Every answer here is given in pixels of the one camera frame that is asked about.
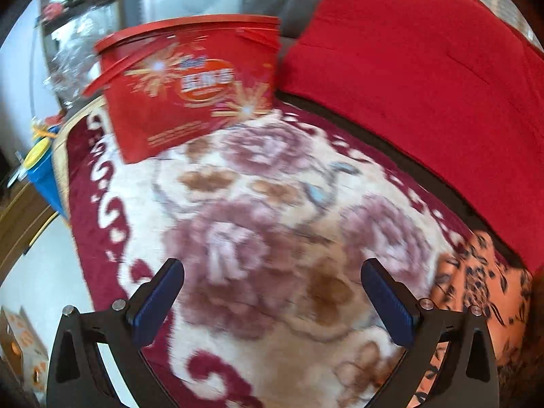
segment bucket rim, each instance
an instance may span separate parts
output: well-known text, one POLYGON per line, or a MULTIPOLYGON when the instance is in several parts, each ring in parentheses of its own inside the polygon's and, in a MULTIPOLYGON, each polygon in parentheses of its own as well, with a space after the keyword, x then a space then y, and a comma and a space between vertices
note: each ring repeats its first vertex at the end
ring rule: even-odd
POLYGON ((211 14, 195 15, 191 17, 169 18, 167 20, 152 21, 151 23, 140 24, 131 28, 126 28, 101 39, 95 45, 97 53, 101 54, 106 49, 118 46, 133 37, 140 36, 154 31, 163 31, 177 26, 187 26, 203 23, 262 23, 268 25, 279 25, 278 17, 268 15, 251 14, 211 14))

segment orange oval logo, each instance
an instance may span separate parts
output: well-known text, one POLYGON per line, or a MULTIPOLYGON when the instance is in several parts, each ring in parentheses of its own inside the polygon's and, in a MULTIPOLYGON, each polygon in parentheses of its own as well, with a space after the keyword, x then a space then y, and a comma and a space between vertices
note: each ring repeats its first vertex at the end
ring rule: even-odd
POLYGON ((235 69, 223 59, 206 59, 199 67, 181 71, 180 96, 193 103, 219 101, 235 80, 235 69))

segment shelf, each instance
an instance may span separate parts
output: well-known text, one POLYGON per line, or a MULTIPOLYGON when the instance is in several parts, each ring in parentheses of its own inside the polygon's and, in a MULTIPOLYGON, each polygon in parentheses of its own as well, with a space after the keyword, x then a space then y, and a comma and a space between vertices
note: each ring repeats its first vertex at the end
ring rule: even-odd
POLYGON ((42 29, 44 36, 51 35, 58 28, 61 28, 70 21, 80 17, 87 12, 91 7, 103 7, 114 3, 115 0, 83 0, 75 6, 69 7, 61 15, 54 18, 51 21, 45 21, 42 23, 42 29))

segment metal screw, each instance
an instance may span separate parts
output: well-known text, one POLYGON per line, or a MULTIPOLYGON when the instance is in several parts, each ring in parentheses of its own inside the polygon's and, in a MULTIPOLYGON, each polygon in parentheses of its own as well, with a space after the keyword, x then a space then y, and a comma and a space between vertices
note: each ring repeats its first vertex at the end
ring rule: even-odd
POLYGON ((63 315, 69 316, 73 313, 73 311, 74 311, 73 305, 67 305, 66 307, 63 308, 63 315))
POLYGON ((482 311, 481 311, 481 308, 478 307, 477 305, 472 305, 471 306, 471 313, 475 316, 481 316, 482 314, 482 311))
POLYGON ((117 299, 116 301, 113 301, 112 308, 115 311, 121 311, 126 305, 127 303, 123 299, 117 299))
POLYGON ((435 303, 428 297, 420 299, 420 305, 423 310, 432 310, 435 307, 435 303))

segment white floor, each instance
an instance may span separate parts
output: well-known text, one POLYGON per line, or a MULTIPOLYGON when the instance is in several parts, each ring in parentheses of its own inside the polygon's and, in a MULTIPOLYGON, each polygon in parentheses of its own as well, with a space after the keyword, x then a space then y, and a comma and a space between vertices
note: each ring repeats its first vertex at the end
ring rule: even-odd
MULTIPOLYGON (((25 312, 50 357, 62 309, 67 304, 81 313, 94 310, 70 230, 56 218, 0 286, 0 305, 25 312)), ((128 407, 137 407, 109 348, 99 348, 119 398, 128 407)))

